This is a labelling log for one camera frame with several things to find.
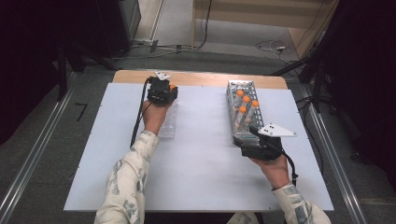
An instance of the patterned sleeve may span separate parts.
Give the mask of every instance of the patterned sleeve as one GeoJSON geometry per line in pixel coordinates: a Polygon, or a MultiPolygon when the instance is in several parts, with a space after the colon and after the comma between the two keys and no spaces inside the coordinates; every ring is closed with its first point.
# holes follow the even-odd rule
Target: patterned sleeve
{"type": "Polygon", "coordinates": [[[144,223],[145,186],[158,142],[154,133],[143,131],[131,151],[114,165],[107,178],[105,201],[94,223],[144,223]]]}
{"type": "Polygon", "coordinates": [[[289,224],[331,223],[327,215],[315,204],[306,201],[291,183],[273,193],[289,224]]]}

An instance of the table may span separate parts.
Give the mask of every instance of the table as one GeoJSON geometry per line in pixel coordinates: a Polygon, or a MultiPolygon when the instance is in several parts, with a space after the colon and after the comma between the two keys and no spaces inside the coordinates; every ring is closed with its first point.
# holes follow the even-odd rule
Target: table
{"type": "MultiPolygon", "coordinates": [[[[279,209],[260,169],[242,157],[240,148],[232,143],[225,96],[229,79],[254,80],[259,101],[265,102],[264,123],[270,119],[299,134],[282,139],[282,144],[296,164],[300,191],[322,209],[333,210],[296,104],[282,77],[162,72],[172,75],[171,82],[179,86],[177,130],[175,139],[161,141],[152,158],[146,188],[148,212],[279,209]]],[[[141,83],[153,75],[153,71],[119,71],[108,85],[64,210],[94,211],[102,204],[98,195],[105,193],[106,175],[129,148],[141,83]]]]}
{"type": "MultiPolygon", "coordinates": [[[[329,25],[338,0],[216,0],[209,19],[288,27],[300,58],[329,25]]],[[[209,0],[193,0],[191,46],[194,46],[195,20],[206,19],[209,0]]]]}

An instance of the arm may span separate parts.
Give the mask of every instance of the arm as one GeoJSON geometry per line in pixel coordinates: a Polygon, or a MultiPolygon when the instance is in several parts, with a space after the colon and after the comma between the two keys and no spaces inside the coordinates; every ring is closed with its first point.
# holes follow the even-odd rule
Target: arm
{"type": "Polygon", "coordinates": [[[158,146],[157,135],[169,106],[143,103],[145,131],[108,175],[105,201],[96,212],[94,223],[144,223],[144,189],[149,163],[158,146]]]}
{"type": "Polygon", "coordinates": [[[270,181],[288,223],[331,223],[319,207],[306,201],[290,183],[286,157],[282,155],[275,161],[251,160],[262,168],[262,172],[270,181]]]}

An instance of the white tabletop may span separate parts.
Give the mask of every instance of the white tabletop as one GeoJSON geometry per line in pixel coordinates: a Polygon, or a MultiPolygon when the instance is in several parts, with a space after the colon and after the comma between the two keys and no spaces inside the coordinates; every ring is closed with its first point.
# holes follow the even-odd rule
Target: white tabletop
{"type": "MultiPolygon", "coordinates": [[[[142,88],[142,84],[108,84],[64,210],[95,211],[102,204],[106,177],[129,150],[142,88]]],[[[298,190],[323,210],[333,210],[291,92],[257,89],[257,94],[264,123],[298,134],[282,138],[299,175],[298,190]]],[[[180,86],[177,100],[176,135],[161,141],[151,161],[146,210],[279,209],[260,168],[233,145],[226,89],[180,86]]]]}

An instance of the hand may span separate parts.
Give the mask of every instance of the hand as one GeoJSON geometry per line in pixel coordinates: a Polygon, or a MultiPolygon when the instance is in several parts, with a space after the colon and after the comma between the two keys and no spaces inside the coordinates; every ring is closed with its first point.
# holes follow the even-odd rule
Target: hand
{"type": "Polygon", "coordinates": [[[144,113],[143,121],[145,123],[145,130],[158,135],[158,132],[165,121],[166,112],[171,105],[172,104],[157,106],[152,104],[150,101],[143,102],[142,113],[144,113]]]}
{"type": "Polygon", "coordinates": [[[251,160],[262,168],[262,172],[270,181],[273,189],[280,189],[289,184],[288,160],[284,155],[275,161],[251,160]]]}

